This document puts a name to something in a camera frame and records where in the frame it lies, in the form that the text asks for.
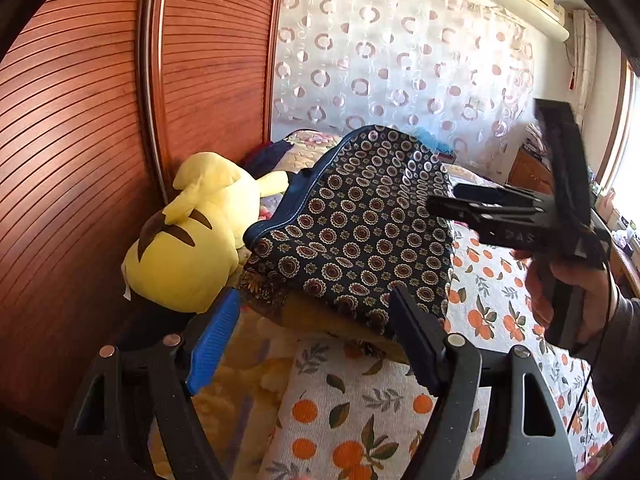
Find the person's arm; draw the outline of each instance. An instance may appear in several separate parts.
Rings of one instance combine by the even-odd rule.
[[[526,258],[529,254],[516,254]],[[569,285],[581,286],[586,294],[582,325],[571,355],[585,359],[593,368],[593,387],[609,431],[620,436],[640,400],[640,301],[626,300],[611,279],[609,326],[597,362],[594,362],[609,306],[609,277],[604,269],[579,264],[551,263],[553,275]],[[526,287],[538,323],[548,327],[553,308],[542,293],[535,261],[529,267]]]
[[[601,333],[593,335],[574,357],[593,366]],[[640,402],[640,301],[619,295],[617,309],[593,369],[593,387],[609,431],[620,436]]]

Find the nightstand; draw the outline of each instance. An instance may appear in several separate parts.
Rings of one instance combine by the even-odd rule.
[[[523,148],[518,150],[507,183],[549,195],[554,193],[551,171]]]

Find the black cable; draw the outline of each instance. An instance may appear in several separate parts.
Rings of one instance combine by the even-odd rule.
[[[593,370],[595,369],[596,364],[598,363],[598,357],[600,357],[600,350],[602,350],[602,344],[604,343],[604,338],[607,335],[607,328],[609,327],[609,317],[611,315],[611,300],[613,297],[613,283],[611,282],[611,271],[609,270],[609,261],[607,259],[605,259],[604,265],[607,271],[607,283],[609,284],[609,303],[607,304],[607,317],[604,320],[604,327],[602,328],[602,335],[600,336],[600,342],[598,343],[598,348],[596,349],[596,353],[593,357],[593,365],[591,365],[591,369],[587,374],[587,380],[584,381],[584,386],[582,387],[582,391],[580,392],[580,397],[578,397],[575,403],[574,413],[572,414],[571,419],[569,419],[569,424],[566,427],[567,434],[569,434],[569,431],[571,430],[571,425],[574,423],[575,415],[576,413],[578,413],[578,408],[580,408],[580,404],[582,403],[584,393],[587,391],[587,386],[589,385],[589,381],[591,381],[591,374],[593,374]]]
[[[571,64],[571,59],[569,58],[569,47],[567,46],[566,41],[564,42],[564,51],[566,52],[566,60],[569,62],[569,66],[575,70],[575,65]]]

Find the bed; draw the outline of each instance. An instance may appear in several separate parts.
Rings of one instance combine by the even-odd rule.
[[[295,132],[286,140],[292,148],[276,168],[299,171],[309,167],[338,140],[319,132]],[[457,166],[449,174],[452,184],[490,185]],[[268,216],[279,197],[263,200],[263,214]],[[509,250],[480,244],[464,225],[452,228],[454,272],[445,330],[463,333],[479,348],[506,351],[516,343],[527,346],[567,424],[588,367],[545,342],[543,328],[530,312],[524,287],[526,264],[516,261]],[[242,288],[242,279],[239,270],[231,284],[239,283]],[[229,476],[289,480],[309,474],[318,479],[368,480],[375,473],[378,478],[400,478],[434,405],[433,397],[415,382],[408,366],[389,359],[395,356],[389,348],[385,351],[382,341],[369,338],[362,345],[355,329],[350,334],[360,345],[337,338],[344,320],[332,312],[296,316],[287,309],[274,312],[250,303],[253,308],[243,309],[213,382],[194,398],[207,436]],[[477,399],[459,478],[473,472],[488,395],[482,390]],[[380,440],[369,450],[362,449],[365,430],[374,432],[376,442]],[[580,475],[586,476],[597,466],[610,437],[589,387],[569,432]],[[169,477],[157,437],[152,438],[150,448],[156,471]]]

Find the air conditioner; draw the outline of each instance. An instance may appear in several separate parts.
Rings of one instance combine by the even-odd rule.
[[[507,10],[539,29],[546,36],[566,41],[569,31],[564,28],[564,7],[554,0],[495,0]]]

